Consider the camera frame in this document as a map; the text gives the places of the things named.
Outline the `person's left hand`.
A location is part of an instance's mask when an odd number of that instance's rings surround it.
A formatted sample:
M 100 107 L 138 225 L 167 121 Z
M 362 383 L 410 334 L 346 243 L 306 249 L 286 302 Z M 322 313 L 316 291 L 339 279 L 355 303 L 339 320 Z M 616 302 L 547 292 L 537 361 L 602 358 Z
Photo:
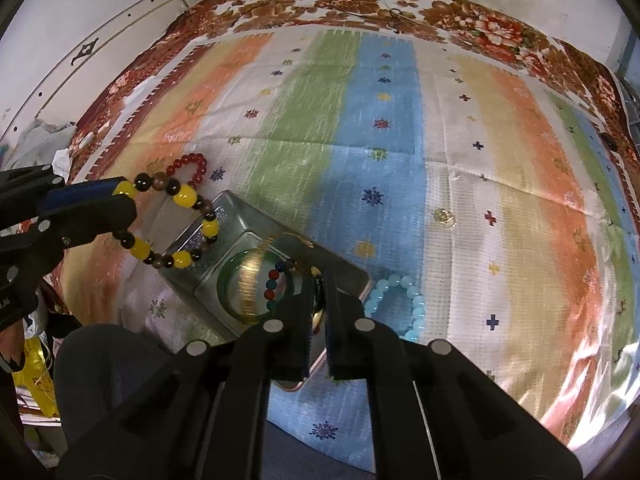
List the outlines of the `person's left hand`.
M 24 367 L 24 323 L 18 320 L 0 333 L 1 366 L 9 373 Z

